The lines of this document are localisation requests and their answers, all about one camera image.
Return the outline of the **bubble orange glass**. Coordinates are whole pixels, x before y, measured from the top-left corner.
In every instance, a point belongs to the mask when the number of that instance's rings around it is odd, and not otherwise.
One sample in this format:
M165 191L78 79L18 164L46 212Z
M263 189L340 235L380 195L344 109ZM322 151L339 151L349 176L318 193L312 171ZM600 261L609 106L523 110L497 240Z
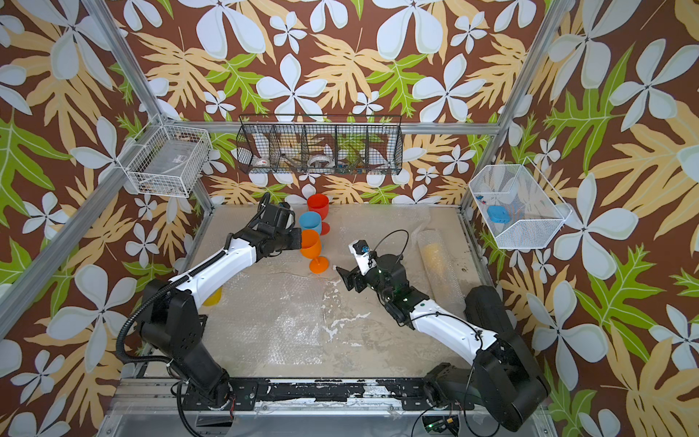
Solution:
M406 229L409 242L405 256L417 251L417 234L429 224L430 209L425 206L352 204L331 206L328 222L331 231L321 238L324 251L334 262L348 259L348 245L366 240L374 249L390 232Z

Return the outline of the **orange wine glass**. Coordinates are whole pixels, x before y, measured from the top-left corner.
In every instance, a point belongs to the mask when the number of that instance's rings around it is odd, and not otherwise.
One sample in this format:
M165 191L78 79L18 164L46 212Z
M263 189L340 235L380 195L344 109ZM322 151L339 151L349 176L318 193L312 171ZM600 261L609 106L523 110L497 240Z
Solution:
M322 242L320 234L312 229L305 229L301 233L300 253L309 259L309 269L314 274L322 274L329 269L329 261L322 256Z

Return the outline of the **bubble blue glass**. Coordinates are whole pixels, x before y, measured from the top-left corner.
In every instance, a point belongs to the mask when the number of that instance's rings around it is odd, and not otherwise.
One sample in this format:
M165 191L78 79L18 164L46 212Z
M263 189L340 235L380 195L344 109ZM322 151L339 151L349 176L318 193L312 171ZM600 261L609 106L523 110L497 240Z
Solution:
M331 283L289 273L240 273L209 313L204 344L229 371L320 362Z

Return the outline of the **blue wine glass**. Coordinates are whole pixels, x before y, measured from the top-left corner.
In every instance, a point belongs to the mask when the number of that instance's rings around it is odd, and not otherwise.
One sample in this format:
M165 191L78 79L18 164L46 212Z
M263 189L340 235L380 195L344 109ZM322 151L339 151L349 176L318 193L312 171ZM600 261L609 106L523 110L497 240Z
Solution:
M299 224L303 231L315 231L319 235L322 234L322 217L318 212L307 211L300 215Z

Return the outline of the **bubble yellow glass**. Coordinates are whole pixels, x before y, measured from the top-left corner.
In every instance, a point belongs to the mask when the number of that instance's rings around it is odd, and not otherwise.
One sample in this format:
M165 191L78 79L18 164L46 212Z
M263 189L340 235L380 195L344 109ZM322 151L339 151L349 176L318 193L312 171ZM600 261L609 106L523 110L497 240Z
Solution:
M435 302L446 311L462 315L464 295L442 235L433 229L422 231L418 234L418 246Z

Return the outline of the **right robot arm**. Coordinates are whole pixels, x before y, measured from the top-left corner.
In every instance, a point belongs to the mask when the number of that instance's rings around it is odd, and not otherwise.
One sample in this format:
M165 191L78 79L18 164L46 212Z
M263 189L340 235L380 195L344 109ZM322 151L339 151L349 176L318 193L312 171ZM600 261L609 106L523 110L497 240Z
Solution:
M495 288L473 289L462 319L410 284L400 256L371 252L356 260L354 269L336 269L347 290L374 291L398 325L430 336L469 365L459 369L444 362L424 377L429 406L481 405L499 429L516 432L549 396L550 385Z

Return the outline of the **red wine glass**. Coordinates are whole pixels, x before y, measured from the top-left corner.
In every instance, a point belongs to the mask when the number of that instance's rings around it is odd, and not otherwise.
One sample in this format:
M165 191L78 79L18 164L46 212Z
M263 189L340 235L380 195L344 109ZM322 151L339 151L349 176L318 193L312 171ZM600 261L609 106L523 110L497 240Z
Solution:
M308 207L321 217L320 235L327 235L331 231L331 226L325 221L329 214L329 198L323 194L314 194L308 199Z

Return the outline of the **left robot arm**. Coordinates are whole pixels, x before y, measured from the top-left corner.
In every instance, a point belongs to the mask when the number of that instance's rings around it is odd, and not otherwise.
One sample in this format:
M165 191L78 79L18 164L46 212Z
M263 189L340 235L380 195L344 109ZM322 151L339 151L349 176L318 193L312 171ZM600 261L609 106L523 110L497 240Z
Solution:
M265 258L301 248L301 229L289 203L265 194L240 231L230 233L218 252L180 275L153 280L142 304L116 337L116 356L124 363L164 362L213 408L229 402L229 374L202 343L198 311L234 276Z

